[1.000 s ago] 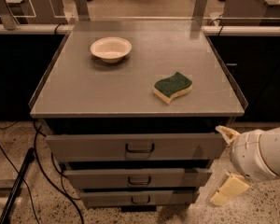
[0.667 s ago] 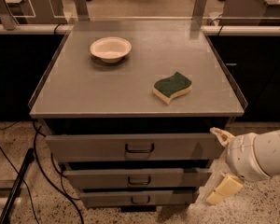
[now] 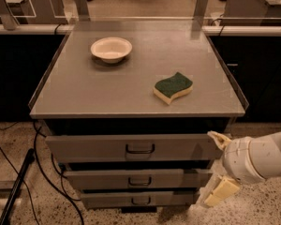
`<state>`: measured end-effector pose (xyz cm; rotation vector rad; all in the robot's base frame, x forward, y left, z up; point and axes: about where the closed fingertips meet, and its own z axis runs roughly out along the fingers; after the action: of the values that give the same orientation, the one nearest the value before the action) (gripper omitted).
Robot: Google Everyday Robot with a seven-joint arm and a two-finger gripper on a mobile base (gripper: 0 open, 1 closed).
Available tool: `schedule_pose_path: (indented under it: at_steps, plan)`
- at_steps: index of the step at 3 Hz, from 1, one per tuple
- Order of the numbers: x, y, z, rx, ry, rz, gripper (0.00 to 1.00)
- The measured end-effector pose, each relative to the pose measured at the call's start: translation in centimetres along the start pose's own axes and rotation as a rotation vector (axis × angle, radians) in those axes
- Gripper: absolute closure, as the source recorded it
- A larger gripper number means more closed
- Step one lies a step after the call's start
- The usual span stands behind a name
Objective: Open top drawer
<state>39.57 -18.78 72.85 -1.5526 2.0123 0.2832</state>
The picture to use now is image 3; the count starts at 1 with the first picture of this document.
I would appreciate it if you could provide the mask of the white rounded gripper body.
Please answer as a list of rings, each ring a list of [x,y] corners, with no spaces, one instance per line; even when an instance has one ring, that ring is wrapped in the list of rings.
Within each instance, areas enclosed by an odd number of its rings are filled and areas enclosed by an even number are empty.
[[[257,182],[257,174],[249,156],[248,137],[232,140],[226,147],[223,165],[228,174],[242,184]]]

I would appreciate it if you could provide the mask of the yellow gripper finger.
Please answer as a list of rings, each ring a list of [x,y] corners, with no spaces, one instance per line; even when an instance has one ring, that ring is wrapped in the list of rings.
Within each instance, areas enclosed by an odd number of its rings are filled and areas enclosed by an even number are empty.
[[[231,143],[231,139],[229,137],[216,131],[208,131],[207,135],[214,140],[216,146],[222,151],[224,151]]]
[[[213,175],[207,185],[200,190],[199,204],[203,207],[214,207],[233,196],[241,184],[226,175]]]

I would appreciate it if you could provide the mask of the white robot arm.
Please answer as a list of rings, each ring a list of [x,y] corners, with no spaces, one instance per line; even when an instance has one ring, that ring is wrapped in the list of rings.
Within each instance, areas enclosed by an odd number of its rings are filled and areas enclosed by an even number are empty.
[[[205,206],[218,205],[238,192],[241,185],[281,177],[281,132],[233,140],[215,131],[207,135],[223,152],[222,165],[227,173],[216,177],[214,187],[204,196]]]

